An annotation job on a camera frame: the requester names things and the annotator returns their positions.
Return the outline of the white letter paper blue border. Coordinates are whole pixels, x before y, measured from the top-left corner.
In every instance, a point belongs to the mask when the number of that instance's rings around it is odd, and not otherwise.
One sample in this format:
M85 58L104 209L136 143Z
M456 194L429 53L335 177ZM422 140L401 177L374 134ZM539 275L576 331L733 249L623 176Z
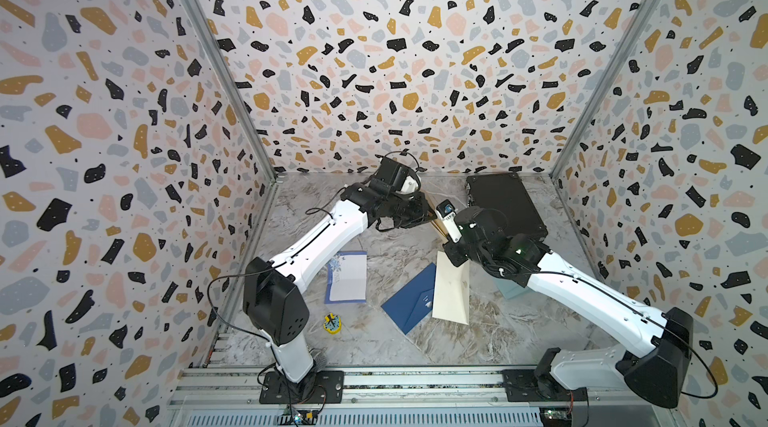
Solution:
M338 252L328 262L327 273L326 304L366 302L366 252Z

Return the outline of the light teal envelope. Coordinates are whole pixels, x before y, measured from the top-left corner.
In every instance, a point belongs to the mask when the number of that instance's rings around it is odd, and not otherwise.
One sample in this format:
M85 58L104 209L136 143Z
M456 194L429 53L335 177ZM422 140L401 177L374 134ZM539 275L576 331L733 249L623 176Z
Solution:
M519 297L527 292L525 287L518 285L512 280L493 278L493 282L500 294L507 300Z

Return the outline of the yellow envelope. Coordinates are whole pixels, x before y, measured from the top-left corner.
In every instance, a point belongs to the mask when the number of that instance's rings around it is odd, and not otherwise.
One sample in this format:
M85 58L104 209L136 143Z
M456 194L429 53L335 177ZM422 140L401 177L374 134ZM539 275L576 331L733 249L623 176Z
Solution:
M449 236L447 230L445 229L445 226L444 226L442 220L437 215L437 213L438 213L437 206L439 204L440 198L437 197L436 195L432 194L432 193L429 193L429 192L425 192L424 195L425 195L425 199L426 199L428 205L434 211L434 215L435 215L435 219L431 221L431 225L438 232L438 234L442 237L442 242L445 243L446 241L448 241L450 239L450 236Z

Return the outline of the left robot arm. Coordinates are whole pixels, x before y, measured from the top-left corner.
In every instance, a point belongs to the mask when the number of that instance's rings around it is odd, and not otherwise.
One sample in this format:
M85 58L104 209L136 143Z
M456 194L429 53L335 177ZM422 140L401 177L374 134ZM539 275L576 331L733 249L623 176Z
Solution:
M421 189L417 170L391 156L366 180L340 189L331 206L319 207L319 222L269 260L255 258L246 267L242 310L266 338L276 367L299 385L317 370L304 336L310 313L304 292L342 247L381 221L410 229L436 218Z

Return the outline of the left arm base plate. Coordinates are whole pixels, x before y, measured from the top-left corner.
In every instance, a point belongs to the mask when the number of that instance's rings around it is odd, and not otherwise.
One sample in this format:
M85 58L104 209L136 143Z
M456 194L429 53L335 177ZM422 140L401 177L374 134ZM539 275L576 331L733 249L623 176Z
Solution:
M281 372L268 372L263 380L259 403L263 405L340 404L345 373L341 370L310 371L298 383Z

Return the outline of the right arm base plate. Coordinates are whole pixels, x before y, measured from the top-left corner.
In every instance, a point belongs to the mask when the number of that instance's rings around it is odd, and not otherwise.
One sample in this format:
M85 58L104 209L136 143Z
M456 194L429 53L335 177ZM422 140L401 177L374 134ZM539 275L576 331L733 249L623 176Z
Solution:
M515 368L501 371L502 387L508 402L586 402L586 388L567 390L549 377L540 380L535 370Z

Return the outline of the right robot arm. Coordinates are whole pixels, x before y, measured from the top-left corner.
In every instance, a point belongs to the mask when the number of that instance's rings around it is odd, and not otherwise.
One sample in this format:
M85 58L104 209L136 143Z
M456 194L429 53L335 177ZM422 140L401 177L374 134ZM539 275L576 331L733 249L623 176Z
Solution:
M491 209L436 209L448 233L444 251L459 267L479 264L490 276L510 280L565 305L602 329L615 345L599 350L551 348L536 369L541 391L627 389L657 407L674 409L692 360L692 317L635 301L584 274L546 244L507 235Z

